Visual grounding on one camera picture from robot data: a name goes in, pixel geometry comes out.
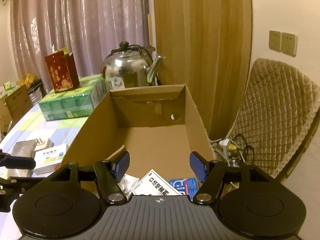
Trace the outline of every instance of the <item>blue medicine box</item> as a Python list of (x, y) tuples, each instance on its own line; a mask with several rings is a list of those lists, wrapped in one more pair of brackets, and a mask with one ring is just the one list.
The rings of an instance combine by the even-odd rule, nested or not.
[(192, 200), (199, 187), (196, 179), (173, 179), (169, 181), (170, 185), (178, 190), (182, 195), (189, 195)]

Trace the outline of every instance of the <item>checkered tablecloth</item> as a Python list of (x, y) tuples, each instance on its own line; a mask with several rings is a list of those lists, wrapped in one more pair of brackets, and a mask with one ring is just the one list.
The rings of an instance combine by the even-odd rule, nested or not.
[[(80, 117), (46, 122), (39, 105), (36, 104), (3, 139), (0, 149), (11, 154), (16, 142), (36, 138), (50, 138), (54, 146), (63, 143), (70, 145), (87, 119), (88, 117)], [(0, 167), (0, 176), (7, 179), (6, 168)], [(12, 212), (0, 213), (0, 240), (17, 240), (20, 237)]]

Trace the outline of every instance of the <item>pink curtain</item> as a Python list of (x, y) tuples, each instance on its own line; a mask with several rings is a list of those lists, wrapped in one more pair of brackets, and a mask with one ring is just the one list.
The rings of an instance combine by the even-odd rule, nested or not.
[(147, 45), (148, 0), (12, 0), (11, 34), (19, 76), (34, 73), (52, 89), (44, 57), (52, 46), (74, 53), (78, 75), (100, 73), (121, 41)]

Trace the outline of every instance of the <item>quilted chair cushion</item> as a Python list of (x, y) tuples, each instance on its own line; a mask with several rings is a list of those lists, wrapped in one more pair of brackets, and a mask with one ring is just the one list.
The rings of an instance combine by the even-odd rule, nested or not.
[(319, 109), (319, 93), (296, 68), (258, 58), (228, 137), (242, 133), (254, 147), (254, 164), (275, 178), (305, 139)]

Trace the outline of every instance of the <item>electrical outlet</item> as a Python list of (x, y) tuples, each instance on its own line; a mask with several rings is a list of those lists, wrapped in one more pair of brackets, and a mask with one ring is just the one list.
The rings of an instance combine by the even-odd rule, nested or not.
[(291, 33), (282, 33), (282, 52), (292, 56), (297, 55), (297, 42), (297, 35)]
[(281, 51), (281, 32), (269, 32), (269, 48), (276, 51)]

